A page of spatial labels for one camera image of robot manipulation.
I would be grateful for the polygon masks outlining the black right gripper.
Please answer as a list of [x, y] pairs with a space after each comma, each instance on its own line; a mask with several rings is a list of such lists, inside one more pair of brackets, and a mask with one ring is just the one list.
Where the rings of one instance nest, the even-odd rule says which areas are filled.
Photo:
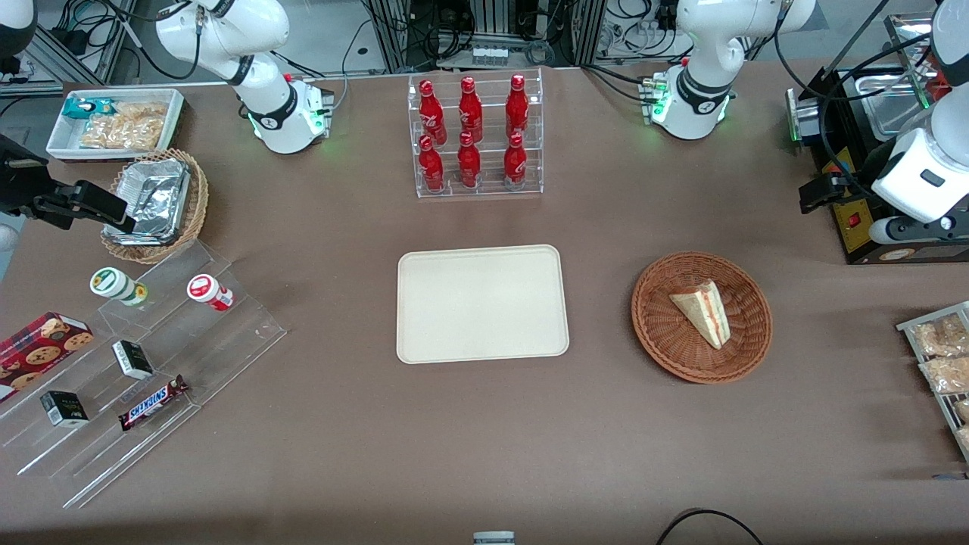
[[91, 220], [132, 232], [136, 221], [126, 213], [127, 203], [97, 184], [79, 180], [70, 195], [53, 192], [48, 160], [28, 151], [6, 135], [1, 135], [1, 211], [20, 214], [22, 207], [33, 210], [42, 220], [69, 230], [74, 220]]

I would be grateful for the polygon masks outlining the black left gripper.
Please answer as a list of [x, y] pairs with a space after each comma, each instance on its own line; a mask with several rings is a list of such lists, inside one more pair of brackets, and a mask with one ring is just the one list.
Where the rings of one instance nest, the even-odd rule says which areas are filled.
[[812, 213], [818, 207], [827, 206], [830, 202], [848, 204], [851, 201], [866, 201], [872, 207], [883, 206], [883, 199], [876, 196], [870, 186], [841, 172], [821, 173], [820, 180], [810, 180], [799, 187], [799, 209], [804, 215]]

